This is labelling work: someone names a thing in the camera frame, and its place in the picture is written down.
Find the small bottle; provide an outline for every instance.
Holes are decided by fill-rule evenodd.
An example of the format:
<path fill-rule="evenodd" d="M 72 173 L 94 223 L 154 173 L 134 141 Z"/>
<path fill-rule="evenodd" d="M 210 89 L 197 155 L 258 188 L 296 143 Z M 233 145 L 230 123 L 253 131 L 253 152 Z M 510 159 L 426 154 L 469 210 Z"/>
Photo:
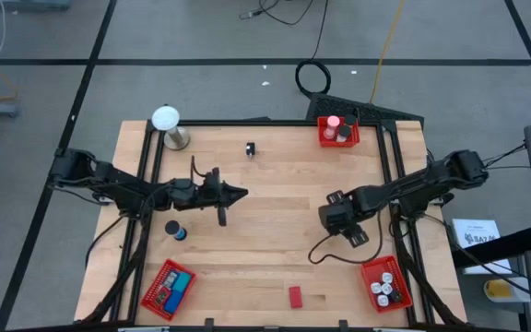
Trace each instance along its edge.
<path fill-rule="evenodd" d="M 185 240 L 185 237 L 188 235 L 188 232 L 185 230 L 185 228 L 180 227 L 180 223 L 175 220 L 171 220 L 165 224 L 165 232 L 173 236 L 173 238 L 177 241 Z"/>
<path fill-rule="evenodd" d="M 373 282 L 370 285 L 370 289 L 372 290 L 372 294 L 380 294 L 383 291 L 379 282 Z"/>
<path fill-rule="evenodd" d="M 386 295 L 378 295 L 378 305 L 382 307 L 388 306 L 388 297 Z"/>
<path fill-rule="evenodd" d="M 339 118 L 336 116 L 329 116 L 327 118 L 327 128 L 323 132 L 323 136 L 327 139 L 333 139 L 336 136 L 336 129 L 339 126 Z"/>
<path fill-rule="evenodd" d="M 393 275 L 390 272 L 384 272 L 383 273 L 383 282 L 384 283 L 392 283 L 393 282 Z"/>
<path fill-rule="evenodd" d="M 391 284 L 385 283 L 382 286 L 382 290 L 383 290 L 384 295 L 388 295 L 393 292 L 393 286 L 391 286 Z"/>
<path fill-rule="evenodd" d="M 344 125 L 348 125 L 350 128 L 353 128 L 354 125 L 358 122 L 358 118 L 355 115 L 348 114 L 344 119 Z"/>
<path fill-rule="evenodd" d="M 348 140 L 349 135 L 351 135 L 351 128 L 349 128 L 348 125 L 342 125 L 339 127 L 339 131 L 337 132 L 337 143 L 343 143 Z"/>

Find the white cap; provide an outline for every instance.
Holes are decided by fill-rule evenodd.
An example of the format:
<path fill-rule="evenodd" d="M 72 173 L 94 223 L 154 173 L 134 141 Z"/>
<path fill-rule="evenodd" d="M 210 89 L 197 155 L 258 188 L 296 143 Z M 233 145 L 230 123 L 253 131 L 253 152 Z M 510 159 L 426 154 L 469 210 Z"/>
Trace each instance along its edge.
<path fill-rule="evenodd" d="M 378 295 L 378 305 L 388 306 L 388 297 L 386 295 Z"/>
<path fill-rule="evenodd" d="M 382 290 L 383 290 L 383 293 L 384 293 L 384 294 L 388 295 L 388 294 L 390 294 L 391 292 L 393 292 L 393 287 L 391 286 L 391 284 L 387 284 L 387 283 L 385 283 L 385 284 L 383 284 L 383 286 L 382 286 Z"/>
<path fill-rule="evenodd" d="M 373 282 L 370 285 L 370 289 L 372 290 L 372 294 L 380 294 L 383 291 L 379 282 Z"/>
<path fill-rule="evenodd" d="M 151 122 L 158 130 L 170 130 L 180 122 L 180 113 L 171 106 L 161 106 L 153 113 Z"/>
<path fill-rule="evenodd" d="M 383 281 L 386 282 L 386 283 L 391 283 L 393 282 L 393 275 L 389 272 L 384 272 L 383 273 Z"/>

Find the red cap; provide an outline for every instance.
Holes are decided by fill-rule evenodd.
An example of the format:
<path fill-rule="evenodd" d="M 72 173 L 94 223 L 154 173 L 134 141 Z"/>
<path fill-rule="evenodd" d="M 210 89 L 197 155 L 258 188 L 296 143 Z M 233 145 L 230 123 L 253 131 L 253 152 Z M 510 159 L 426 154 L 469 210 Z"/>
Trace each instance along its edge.
<path fill-rule="evenodd" d="M 327 118 L 327 125 L 338 126 L 339 125 L 339 118 L 336 117 L 336 116 L 329 116 Z"/>

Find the white ball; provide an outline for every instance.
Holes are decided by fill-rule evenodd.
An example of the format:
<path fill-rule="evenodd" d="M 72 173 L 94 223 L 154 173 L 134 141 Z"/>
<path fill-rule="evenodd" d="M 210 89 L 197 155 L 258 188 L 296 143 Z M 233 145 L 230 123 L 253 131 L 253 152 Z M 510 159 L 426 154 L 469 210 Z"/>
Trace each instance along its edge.
<path fill-rule="evenodd" d="M 170 130 L 180 122 L 180 113 L 171 106 L 159 107 L 151 117 L 151 123 L 158 130 Z"/>

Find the small black object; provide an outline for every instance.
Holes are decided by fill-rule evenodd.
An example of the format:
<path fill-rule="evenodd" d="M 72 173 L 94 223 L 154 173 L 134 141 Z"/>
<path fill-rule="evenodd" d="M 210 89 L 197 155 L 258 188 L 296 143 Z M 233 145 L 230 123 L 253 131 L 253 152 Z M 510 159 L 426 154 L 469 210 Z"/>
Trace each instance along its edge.
<path fill-rule="evenodd" d="M 388 294 L 388 300 L 393 303 L 400 303 L 403 301 L 403 294 L 398 290 L 393 290 Z"/>
<path fill-rule="evenodd" d="M 356 117 L 356 115 L 353 115 L 353 114 L 346 115 L 346 119 L 344 120 L 344 124 L 349 125 L 349 127 L 352 127 L 357 122 L 358 122 L 358 118 Z"/>
<path fill-rule="evenodd" d="M 339 127 L 338 134 L 342 137 L 348 138 L 351 135 L 351 128 L 349 125 L 342 125 Z"/>
<path fill-rule="evenodd" d="M 188 235 L 185 228 L 180 227 L 180 223 L 175 220 L 170 220 L 165 224 L 165 232 L 172 235 L 177 241 L 185 240 L 185 237 Z"/>
<path fill-rule="evenodd" d="M 254 142 L 247 142 L 247 146 L 245 147 L 245 154 L 249 158 L 255 155 L 255 143 Z"/>

